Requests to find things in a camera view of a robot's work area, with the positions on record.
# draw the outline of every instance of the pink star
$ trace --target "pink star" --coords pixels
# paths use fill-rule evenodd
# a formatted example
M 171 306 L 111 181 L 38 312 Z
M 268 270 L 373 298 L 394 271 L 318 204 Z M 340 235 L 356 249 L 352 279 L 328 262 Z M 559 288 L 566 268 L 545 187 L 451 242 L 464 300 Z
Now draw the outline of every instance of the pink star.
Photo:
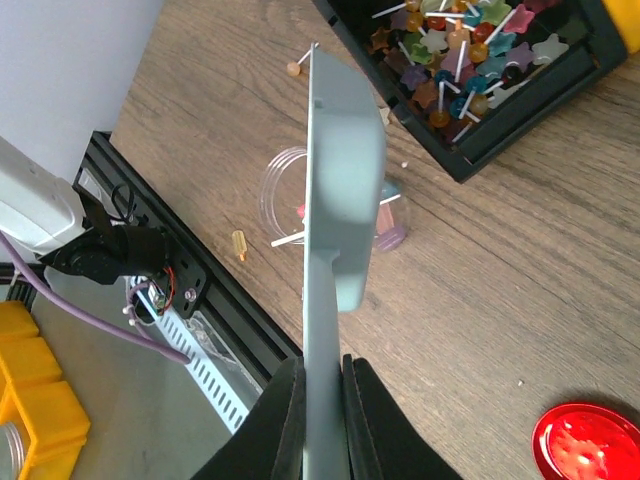
M 505 25 L 504 31 L 506 33 L 525 33 L 535 16 L 535 13 L 530 12 L 523 4 L 520 4 L 516 7 L 516 13 Z

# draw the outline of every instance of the black plastic box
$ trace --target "black plastic box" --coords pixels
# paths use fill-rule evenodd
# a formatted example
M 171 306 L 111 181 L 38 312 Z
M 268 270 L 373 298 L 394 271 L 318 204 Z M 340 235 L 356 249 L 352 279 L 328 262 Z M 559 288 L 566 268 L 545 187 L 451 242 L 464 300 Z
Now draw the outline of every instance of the black plastic box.
M 628 56 L 625 44 L 600 0 L 564 0 L 552 11 L 540 14 L 539 31 L 534 29 L 531 36 L 534 41 L 543 41 L 573 18 L 584 27 L 581 38 L 573 39 L 574 43 L 565 54 L 532 76 L 527 85 L 487 114 L 456 145 L 447 145 L 441 135 L 429 128 L 424 116 L 411 108 L 404 86 L 381 67 L 381 59 L 376 58 L 375 53 L 370 53 L 371 34 L 380 26 L 389 26 L 388 16 L 377 19 L 371 19 L 371 16 L 400 2 L 314 0 L 314 3 L 394 115 L 458 182 L 478 172 L 556 107 L 606 75 Z M 522 2 L 507 0 L 506 3 L 515 8 Z

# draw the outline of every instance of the red lid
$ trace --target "red lid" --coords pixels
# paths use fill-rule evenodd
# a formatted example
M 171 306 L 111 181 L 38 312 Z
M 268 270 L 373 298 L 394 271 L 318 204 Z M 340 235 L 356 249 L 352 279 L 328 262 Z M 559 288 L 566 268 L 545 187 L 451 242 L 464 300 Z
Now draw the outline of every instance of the red lid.
M 531 441 L 545 480 L 640 480 L 640 430 L 607 408 L 554 407 L 538 421 Z

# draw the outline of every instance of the wooden table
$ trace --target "wooden table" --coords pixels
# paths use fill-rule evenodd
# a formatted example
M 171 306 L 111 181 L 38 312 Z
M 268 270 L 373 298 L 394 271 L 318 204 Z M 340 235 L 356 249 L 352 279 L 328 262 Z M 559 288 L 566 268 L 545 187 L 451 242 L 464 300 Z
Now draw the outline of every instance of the wooden table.
M 310 2 L 226 5 L 168 0 L 112 141 L 300 343 L 302 249 L 269 246 L 258 186 L 306 144 L 308 82 L 287 62 L 312 41 L 353 61 Z M 465 478 L 539 478 L 530 434 L 557 402 L 640 405 L 639 112 L 636 56 L 465 185 L 388 127 L 412 229 L 372 257 L 342 345 Z

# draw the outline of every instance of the wire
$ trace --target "wire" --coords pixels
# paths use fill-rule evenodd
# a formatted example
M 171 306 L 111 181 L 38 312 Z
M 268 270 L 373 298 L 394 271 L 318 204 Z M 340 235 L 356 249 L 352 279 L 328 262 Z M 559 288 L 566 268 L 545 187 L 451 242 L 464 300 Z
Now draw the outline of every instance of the wire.
M 4 236 L 2 232 L 0 232 L 0 244 L 4 246 L 5 250 L 9 254 L 9 257 L 14 267 L 20 270 L 20 272 L 27 279 L 27 281 L 31 285 L 33 285 L 33 287 L 36 290 L 38 290 L 38 292 L 40 292 L 42 296 L 44 296 L 53 304 L 59 306 L 66 312 L 69 312 L 71 315 L 78 317 L 83 322 L 88 323 L 89 325 L 92 325 L 96 328 L 99 328 L 104 332 L 115 335 L 118 338 L 127 340 L 128 342 L 134 343 L 141 347 L 145 347 L 150 350 L 154 350 L 158 353 L 161 353 L 165 357 L 170 358 L 175 362 L 181 363 L 183 365 L 187 365 L 191 361 L 191 359 L 183 353 L 177 352 L 176 350 L 166 345 L 162 345 L 158 342 L 145 338 L 144 336 L 136 335 L 133 332 L 129 332 L 128 330 L 112 325 L 102 320 L 101 318 L 98 318 L 95 315 L 92 315 L 89 312 L 86 312 L 81 308 L 78 308 L 75 305 L 69 303 L 64 298 L 62 298 L 57 293 L 55 293 L 53 290 L 51 290 L 49 287 L 47 287 L 45 283 L 38 278 L 35 272 L 31 270 L 29 265 L 27 265 L 27 263 L 22 259 L 20 254 L 16 251 L 15 248 L 13 248 L 13 245 L 9 243 L 9 240 L 7 239 L 7 237 Z

